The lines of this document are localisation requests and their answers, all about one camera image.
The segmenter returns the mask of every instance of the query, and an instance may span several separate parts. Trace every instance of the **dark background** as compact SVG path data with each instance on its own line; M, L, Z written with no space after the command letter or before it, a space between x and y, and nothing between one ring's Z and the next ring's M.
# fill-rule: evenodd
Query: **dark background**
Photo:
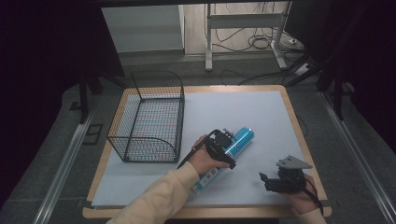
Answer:
M341 69L327 69L353 86L351 101L396 152L396 1L294 1L285 31L321 63L340 44L358 3L366 10L334 59Z
M49 133L64 91L81 74L123 76L101 9L65 2L0 6L1 204Z

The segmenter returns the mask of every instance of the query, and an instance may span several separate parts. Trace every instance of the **black wire basket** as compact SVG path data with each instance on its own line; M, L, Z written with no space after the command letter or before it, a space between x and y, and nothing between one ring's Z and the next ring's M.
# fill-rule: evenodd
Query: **black wire basket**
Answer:
M107 140L122 161L178 162L184 117L184 89L167 71L132 73Z

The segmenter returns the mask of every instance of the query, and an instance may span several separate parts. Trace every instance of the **aerosol can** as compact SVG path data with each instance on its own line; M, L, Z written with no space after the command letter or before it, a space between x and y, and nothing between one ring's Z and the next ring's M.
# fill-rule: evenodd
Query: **aerosol can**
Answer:
M254 132L248 127L239 130L233 138L231 138L231 145L224 149L224 153L231 159L235 159L250 143L254 137ZM200 180L192 187L192 191L196 194L201 194L205 187L212 182L221 172L223 168L213 168L205 175L200 175Z

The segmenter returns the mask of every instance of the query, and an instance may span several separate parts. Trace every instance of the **beige sleeve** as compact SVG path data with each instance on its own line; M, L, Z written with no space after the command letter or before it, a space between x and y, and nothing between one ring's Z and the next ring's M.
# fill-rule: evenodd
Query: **beige sleeve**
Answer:
M189 162L151 184L107 224L164 223L187 201L188 191L199 180Z
M299 215L298 218L302 224L326 224L323 215L320 213L320 209Z

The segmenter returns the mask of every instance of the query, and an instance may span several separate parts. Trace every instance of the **wall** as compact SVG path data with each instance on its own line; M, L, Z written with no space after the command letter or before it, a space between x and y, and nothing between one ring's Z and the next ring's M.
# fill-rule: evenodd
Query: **wall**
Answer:
M102 8L120 52L184 49L182 6Z

